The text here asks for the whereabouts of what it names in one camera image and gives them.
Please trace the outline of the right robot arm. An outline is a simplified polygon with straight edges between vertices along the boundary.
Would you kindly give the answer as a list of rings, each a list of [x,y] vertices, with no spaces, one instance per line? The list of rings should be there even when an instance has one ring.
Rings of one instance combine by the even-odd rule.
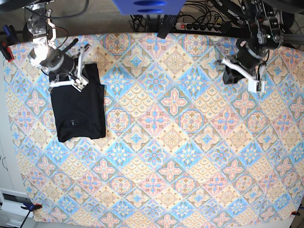
[[[50,2],[38,0],[24,7],[31,12],[27,21],[33,45],[28,55],[29,62],[49,76],[50,91],[55,87],[72,86],[81,92],[89,83],[83,75],[83,58],[90,45],[81,46],[78,53],[72,57],[67,51],[78,42],[77,38],[64,49],[55,44],[57,27],[52,22],[52,9],[47,8]]]

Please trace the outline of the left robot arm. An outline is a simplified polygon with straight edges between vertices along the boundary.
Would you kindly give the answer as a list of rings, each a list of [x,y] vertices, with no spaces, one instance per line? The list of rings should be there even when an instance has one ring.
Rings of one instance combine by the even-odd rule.
[[[261,0],[244,0],[241,7],[246,16],[250,38],[238,39],[238,52],[219,60],[218,63],[225,65],[224,84],[233,85],[245,78],[248,91],[263,93],[265,90],[263,73],[270,50],[279,48],[283,37],[270,5]]]

